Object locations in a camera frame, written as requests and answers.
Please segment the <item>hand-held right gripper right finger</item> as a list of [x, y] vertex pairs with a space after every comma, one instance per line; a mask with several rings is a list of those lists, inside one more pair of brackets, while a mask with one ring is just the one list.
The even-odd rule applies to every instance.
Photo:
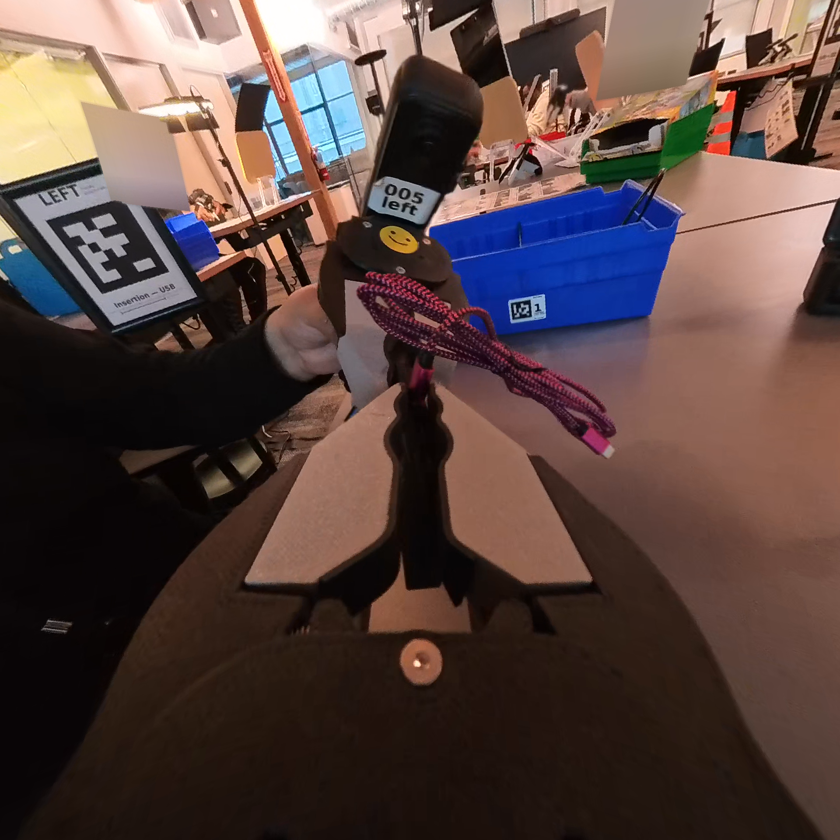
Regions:
[[529, 453], [442, 385], [443, 526], [471, 604], [577, 593], [593, 584]]

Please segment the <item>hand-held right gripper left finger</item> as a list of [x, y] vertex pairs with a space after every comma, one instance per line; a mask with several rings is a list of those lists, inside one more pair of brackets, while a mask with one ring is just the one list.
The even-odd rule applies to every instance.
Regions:
[[314, 446], [246, 589], [335, 599], [358, 614], [390, 588], [399, 566], [398, 468], [387, 444], [402, 394], [394, 385]]

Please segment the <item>translucent plastic bin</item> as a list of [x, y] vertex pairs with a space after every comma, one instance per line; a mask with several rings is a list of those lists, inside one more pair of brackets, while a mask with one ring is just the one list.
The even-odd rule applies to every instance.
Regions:
[[430, 227], [499, 334], [648, 317], [684, 211], [639, 183]]

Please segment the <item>person's left forearm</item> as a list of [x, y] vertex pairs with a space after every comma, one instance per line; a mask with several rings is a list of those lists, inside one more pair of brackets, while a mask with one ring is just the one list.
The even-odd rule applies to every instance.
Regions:
[[325, 384], [270, 351], [268, 317], [201, 350], [141, 351], [2, 303], [2, 436], [63, 433], [131, 450], [224, 445]]

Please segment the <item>person's left hand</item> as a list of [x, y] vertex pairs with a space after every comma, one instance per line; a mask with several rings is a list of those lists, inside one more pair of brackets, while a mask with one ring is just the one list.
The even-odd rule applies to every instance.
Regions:
[[340, 371], [339, 338], [315, 285], [293, 291], [268, 314], [265, 338], [276, 363], [293, 380], [309, 382]]

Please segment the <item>cardboard sheet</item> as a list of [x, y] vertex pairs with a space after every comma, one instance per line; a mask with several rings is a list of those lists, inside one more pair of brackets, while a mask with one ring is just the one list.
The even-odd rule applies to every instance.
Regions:
[[518, 86], [510, 75], [481, 87], [479, 91], [483, 102], [479, 141], [485, 148], [506, 142], [519, 144], [529, 139]]

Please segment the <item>black floor lamp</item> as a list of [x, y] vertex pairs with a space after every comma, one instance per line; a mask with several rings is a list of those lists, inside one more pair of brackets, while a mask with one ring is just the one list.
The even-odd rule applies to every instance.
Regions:
[[385, 112], [385, 105], [382, 96], [382, 86], [376, 71], [377, 62], [383, 62], [386, 55], [385, 49], [375, 49], [362, 54], [354, 59], [354, 64], [358, 68], [368, 68], [371, 72], [371, 77], [374, 83], [374, 90], [369, 92], [365, 97], [365, 105], [369, 114], [382, 121]]

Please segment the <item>picture instruction strip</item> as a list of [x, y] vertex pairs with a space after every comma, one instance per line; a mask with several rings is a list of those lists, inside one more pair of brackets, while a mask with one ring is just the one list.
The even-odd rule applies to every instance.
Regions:
[[430, 225], [449, 224], [476, 215], [522, 204], [536, 203], [562, 196], [587, 187], [582, 174], [556, 175], [530, 183], [502, 187], [491, 191], [485, 187], [457, 190], [446, 198], [436, 211]]

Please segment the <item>orange wooden column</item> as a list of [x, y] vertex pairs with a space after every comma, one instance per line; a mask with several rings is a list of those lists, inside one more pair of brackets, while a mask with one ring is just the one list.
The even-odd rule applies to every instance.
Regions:
[[275, 40], [266, 26], [256, 1], [239, 2], [250, 34], [257, 47], [259, 58], [275, 93], [281, 115], [289, 131], [290, 139], [297, 153], [301, 169], [310, 188], [311, 197], [318, 210], [328, 239], [337, 233], [338, 218], [335, 213], [327, 186], [322, 181], [320, 170], [313, 157], [313, 147], [302, 120], [301, 111], [291, 88], [284, 62], [277, 49]]

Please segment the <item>black display screen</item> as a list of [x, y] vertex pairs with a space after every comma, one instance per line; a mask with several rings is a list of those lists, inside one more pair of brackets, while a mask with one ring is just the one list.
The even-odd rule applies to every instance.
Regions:
[[559, 84], [570, 90], [586, 87], [575, 48], [592, 32], [605, 34], [606, 7], [602, 6], [563, 24], [507, 42], [505, 50], [511, 74], [517, 84], [529, 85], [536, 75], [543, 81], [550, 78], [551, 70], [558, 71]]

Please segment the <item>small blue bin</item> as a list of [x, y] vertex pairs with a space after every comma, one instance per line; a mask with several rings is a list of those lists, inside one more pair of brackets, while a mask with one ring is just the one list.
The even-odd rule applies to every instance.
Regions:
[[221, 256], [209, 227], [194, 213], [173, 215], [164, 223], [195, 271], [204, 269]]

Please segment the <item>studio light on stand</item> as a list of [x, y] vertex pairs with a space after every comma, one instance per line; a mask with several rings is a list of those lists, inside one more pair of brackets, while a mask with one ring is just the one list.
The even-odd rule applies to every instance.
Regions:
[[263, 245], [270, 263], [276, 271], [277, 280], [283, 286], [286, 293], [290, 295], [292, 293], [292, 287], [288, 283], [286, 276], [280, 268], [278, 259], [270, 246], [270, 238], [266, 235], [265, 226], [257, 220], [255, 210], [220, 140], [217, 132], [218, 123], [213, 115], [213, 104], [204, 98], [194, 87], [191, 87], [191, 93], [190, 96], [173, 96], [166, 98], [162, 102], [142, 107], [140, 113], [161, 119], [167, 125], [175, 120], [179, 120], [184, 130], [188, 132], [210, 132], [217, 147], [219, 163], [230, 175], [240, 202], [250, 219], [250, 229], [254, 233], [253, 239], [256, 243]]

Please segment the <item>green plastic bin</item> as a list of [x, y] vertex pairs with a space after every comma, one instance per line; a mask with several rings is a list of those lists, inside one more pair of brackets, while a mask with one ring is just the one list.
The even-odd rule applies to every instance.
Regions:
[[715, 102], [712, 101], [705, 108], [671, 123], [660, 150], [598, 161], [582, 160], [581, 173], [590, 185], [651, 179], [662, 169], [672, 169], [701, 150], [714, 110]]

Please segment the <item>black framed marker sign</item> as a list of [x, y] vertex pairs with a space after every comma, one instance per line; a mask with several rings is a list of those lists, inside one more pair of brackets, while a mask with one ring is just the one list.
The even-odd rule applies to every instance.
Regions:
[[207, 301], [161, 215], [111, 199], [98, 159], [3, 184], [1, 211], [100, 330], [187, 319]]

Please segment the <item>orange traffic cone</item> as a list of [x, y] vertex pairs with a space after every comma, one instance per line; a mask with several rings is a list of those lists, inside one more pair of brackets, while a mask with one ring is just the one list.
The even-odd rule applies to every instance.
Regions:
[[716, 109], [712, 114], [703, 151], [729, 156], [732, 147], [732, 125], [738, 93], [724, 91], [716, 95]]

